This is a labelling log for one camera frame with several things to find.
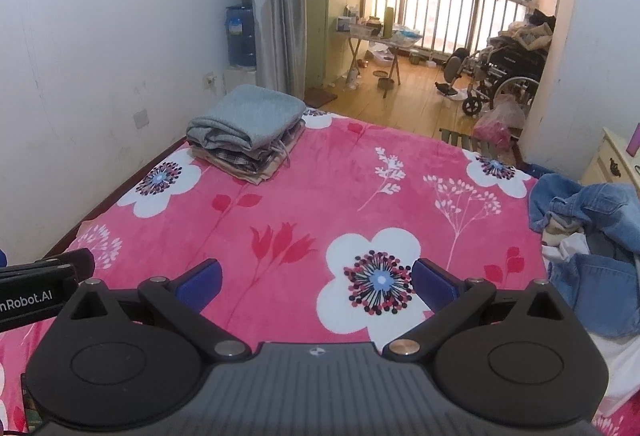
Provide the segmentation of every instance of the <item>thermos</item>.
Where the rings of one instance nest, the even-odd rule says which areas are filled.
[[[391,36],[394,34],[395,17],[396,11],[391,6],[387,6],[385,10],[385,29],[382,32],[383,39],[391,39]]]
[[[640,148],[640,124],[636,127],[636,132],[631,137],[629,141],[629,145],[626,148],[626,151],[631,155],[635,156],[638,154],[638,149]]]

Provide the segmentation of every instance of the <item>white flower pattern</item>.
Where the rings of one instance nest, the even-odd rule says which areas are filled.
[[[470,161],[466,166],[466,173],[476,185],[481,187],[498,185],[502,192],[512,198],[524,198],[527,195],[527,187],[524,182],[531,179],[528,174],[476,152],[465,149],[462,152]]]
[[[387,156],[385,150],[381,147],[376,147],[376,153],[378,154],[378,159],[383,161],[386,166],[376,167],[375,171],[378,176],[383,179],[382,185],[375,191],[371,197],[358,209],[360,212],[364,207],[366,207],[370,201],[376,197],[377,194],[388,194],[389,196],[400,192],[401,187],[396,183],[389,182],[389,180],[400,181],[403,180],[406,174],[402,170],[404,168],[404,164],[399,161],[398,156],[390,155]]]
[[[314,108],[306,108],[302,115],[302,120],[305,121],[307,129],[326,129],[331,125],[334,118],[344,118],[344,116]]]
[[[476,220],[499,215],[502,212],[500,201],[492,192],[482,193],[462,180],[454,181],[453,178],[449,178],[448,181],[444,181],[443,178],[434,175],[423,176],[423,179],[435,189],[434,206],[453,228],[453,243],[446,267],[448,270],[456,243],[464,229]]]
[[[359,234],[334,239],[326,251],[334,279],[316,303],[322,325],[336,334],[366,328],[379,350],[418,325],[430,311],[410,285],[419,257],[420,242],[402,228],[380,230],[371,241]]]
[[[122,248],[120,238],[110,239],[110,237],[111,232],[106,225],[93,225],[81,236],[75,238],[69,249],[88,248],[94,255],[96,266],[106,270],[114,263]]]
[[[193,189],[201,171],[192,165],[191,149],[180,149],[156,165],[143,180],[118,201],[124,207],[135,203],[133,213],[139,218],[152,218],[163,212],[174,194]]]

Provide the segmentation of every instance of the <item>folded clothes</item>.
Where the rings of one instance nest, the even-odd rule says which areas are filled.
[[[297,124],[292,127],[286,136],[286,142],[284,144],[284,151],[282,153],[276,153],[269,161],[268,165],[258,173],[248,172],[242,170],[236,165],[232,165],[229,162],[214,156],[210,151],[194,146],[191,148],[193,154],[199,158],[205,159],[210,164],[218,167],[227,174],[238,178],[240,180],[247,181],[253,185],[259,185],[263,181],[267,181],[276,173],[282,163],[289,157],[289,153],[295,147],[298,139],[305,130],[304,120],[299,120]]]
[[[268,148],[305,109],[305,103],[294,96],[244,84],[191,120],[187,139],[208,150],[230,144],[245,152]]]
[[[211,149],[209,153],[222,161],[235,166],[237,169],[245,172],[258,173],[263,171],[276,156],[284,154],[287,143],[291,142],[297,135],[299,129],[305,127],[305,121],[300,119],[296,124],[287,129],[278,139],[278,146],[272,147],[267,151],[267,156],[252,156],[253,152],[230,151],[227,149]]]

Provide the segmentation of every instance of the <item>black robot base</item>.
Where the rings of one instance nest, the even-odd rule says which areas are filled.
[[[252,353],[199,314],[220,274],[208,260],[136,290],[81,284],[27,365],[35,434],[599,434],[606,365],[547,281],[497,291],[421,259],[414,288],[435,314],[381,355],[321,342]]]

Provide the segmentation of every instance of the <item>drawer handle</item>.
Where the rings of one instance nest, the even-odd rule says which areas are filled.
[[[610,160],[611,160],[611,165],[609,166],[609,168],[611,169],[611,174],[613,174],[614,176],[617,176],[618,178],[620,178],[622,176],[622,173],[620,172],[620,169],[618,168],[618,164],[613,161],[613,158],[610,158]]]

